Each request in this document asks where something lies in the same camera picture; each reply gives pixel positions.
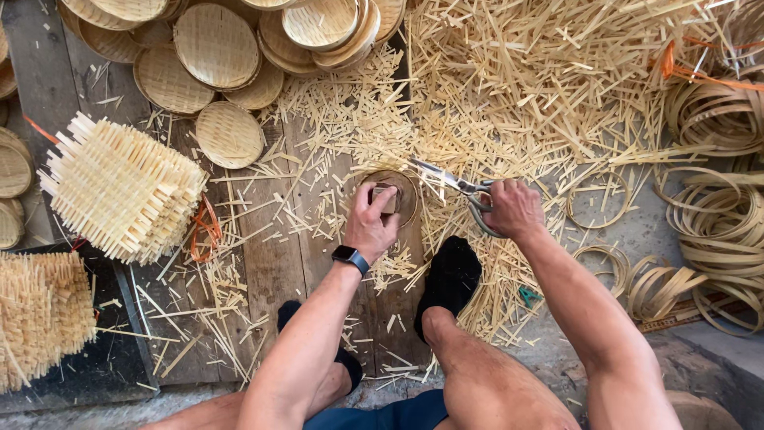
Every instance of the foot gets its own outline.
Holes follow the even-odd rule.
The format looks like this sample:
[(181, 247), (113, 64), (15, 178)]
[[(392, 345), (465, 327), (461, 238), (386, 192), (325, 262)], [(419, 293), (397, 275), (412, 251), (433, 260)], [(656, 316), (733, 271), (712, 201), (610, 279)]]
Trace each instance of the foot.
[[(285, 301), (284, 304), (281, 305), (281, 308), (279, 308), (278, 311), (279, 319), (276, 323), (276, 327), (279, 329), (279, 333), (281, 333), (284, 327), (286, 327), (287, 322), (289, 322), (291, 317), (297, 313), (297, 309), (299, 309), (300, 305), (300, 302), (296, 300)], [(351, 381), (351, 388), (350, 391), (348, 391), (348, 394), (352, 393), (358, 384), (361, 383), (361, 377), (363, 376), (361, 363), (359, 363), (358, 359), (353, 357), (343, 347), (339, 347), (337, 349), (335, 363), (342, 364), (345, 366), (345, 369), (348, 370), (348, 375)]]
[(425, 279), (425, 292), (416, 307), (414, 330), (422, 342), (427, 343), (422, 332), (422, 314), (428, 308), (440, 306), (448, 309), (454, 318), (467, 306), (478, 288), (483, 268), (478, 256), (466, 239), (451, 236), (434, 257), (430, 272)]

